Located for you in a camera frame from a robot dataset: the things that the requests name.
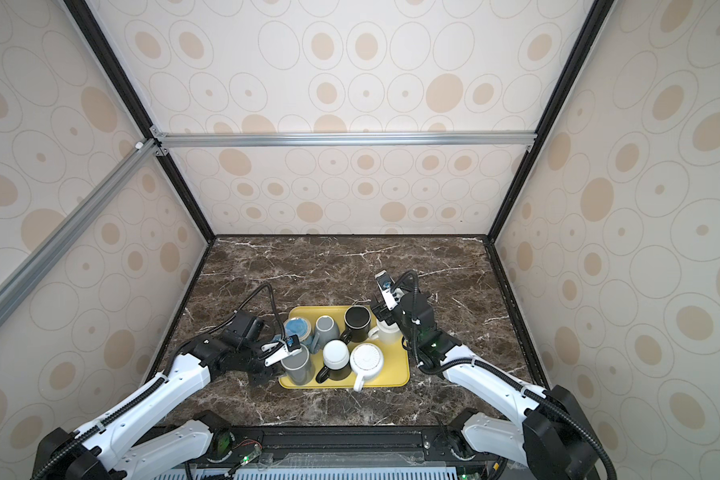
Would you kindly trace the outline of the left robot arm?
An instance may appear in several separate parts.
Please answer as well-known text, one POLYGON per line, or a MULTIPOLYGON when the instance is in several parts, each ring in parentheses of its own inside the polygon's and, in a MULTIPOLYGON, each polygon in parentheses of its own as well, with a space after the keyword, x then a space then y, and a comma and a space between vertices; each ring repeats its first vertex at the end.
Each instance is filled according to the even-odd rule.
POLYGON ((33 479, 134 479, 132 447, 185 399, 230 371, 268 380, 273 366, 300 341, 281 333, 259 340, 263 322, 244 311, 185 341, 166 368, 104 414, 67 432, 57 428, 38 444, 33 479))

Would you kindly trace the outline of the large grey mug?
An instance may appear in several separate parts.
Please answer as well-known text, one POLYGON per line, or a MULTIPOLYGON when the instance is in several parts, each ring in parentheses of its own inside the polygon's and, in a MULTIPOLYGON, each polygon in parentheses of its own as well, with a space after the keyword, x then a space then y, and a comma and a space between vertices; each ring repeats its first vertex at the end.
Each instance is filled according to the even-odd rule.
POLYGON ((296 386, 308 384, 315 377, 311 353, 305 346, 291 352, 280 361, 286 377, 296 386))

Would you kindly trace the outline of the blue mug yellow inside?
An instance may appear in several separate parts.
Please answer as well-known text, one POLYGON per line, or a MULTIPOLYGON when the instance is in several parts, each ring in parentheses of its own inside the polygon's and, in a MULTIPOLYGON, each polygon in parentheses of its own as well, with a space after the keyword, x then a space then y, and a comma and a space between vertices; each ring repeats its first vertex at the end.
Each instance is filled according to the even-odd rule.
POLYGON ((289 318, 284 323, 285 336, 297 336, 299 344, 310 354, 314 352, 314 331, 312 324, 302 317, 289 318))

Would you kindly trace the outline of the small grey mug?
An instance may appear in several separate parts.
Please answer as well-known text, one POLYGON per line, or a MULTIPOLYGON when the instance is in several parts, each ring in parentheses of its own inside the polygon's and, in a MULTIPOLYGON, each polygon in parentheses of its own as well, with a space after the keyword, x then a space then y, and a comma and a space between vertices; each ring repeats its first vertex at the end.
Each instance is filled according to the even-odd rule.
POLYGON ((338 340, 341 331, 336 321, 329 315, 320 316, 314 326, 311 353, 317 354, 330 341, 338 340))

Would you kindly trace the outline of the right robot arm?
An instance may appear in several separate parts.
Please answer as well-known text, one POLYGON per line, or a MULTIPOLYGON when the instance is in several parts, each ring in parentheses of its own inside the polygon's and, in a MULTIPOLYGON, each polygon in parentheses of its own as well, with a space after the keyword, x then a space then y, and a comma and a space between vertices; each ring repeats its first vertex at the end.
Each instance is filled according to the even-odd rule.
POLYGON ((525 382, 480 358, 437 326, 419 287, 388 279, 378 285, 371 310, 400 329, 419 370, 465 388, 502 414, 492 419, 477 412, 464 420, 460 437, 469 453, 521 464, 537 479, 595 479, 599 467, 616 478, 614 462, 568 390, 525 382))

